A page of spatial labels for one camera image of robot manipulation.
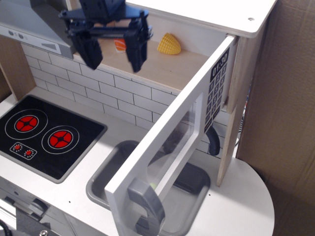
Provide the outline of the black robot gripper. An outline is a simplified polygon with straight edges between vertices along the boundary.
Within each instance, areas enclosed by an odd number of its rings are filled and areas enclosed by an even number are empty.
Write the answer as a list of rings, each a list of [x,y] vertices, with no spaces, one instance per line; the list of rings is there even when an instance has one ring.
[[[124,37],[133,72],[139,72],[153,36],[147,23],[149,12],[124,0],[81,0],[80,4],[79,9],[63,10],[59,18],[85,64],[95,70],[103,59],[98,40],[92,37]]]

